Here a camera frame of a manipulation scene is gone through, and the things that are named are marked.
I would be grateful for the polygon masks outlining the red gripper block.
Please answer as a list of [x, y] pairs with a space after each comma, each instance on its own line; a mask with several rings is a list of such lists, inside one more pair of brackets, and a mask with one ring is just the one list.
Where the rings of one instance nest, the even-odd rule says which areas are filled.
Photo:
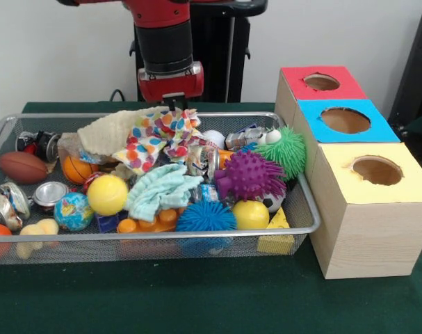
[[[150, 74], [144, 68], [138, 70], [138, 87], [145, 101], [161, 102], [164, 95], [182, 93], [185, 97], [179, 97], [183, 110], [188, 109], [188, 99], [199, 97], [204, 91], [204, 70], [199, 61], [185, 71], [175, 74]], [[165, 97], [164, 102], [170, 111], [175, 111], [175, 98]]]

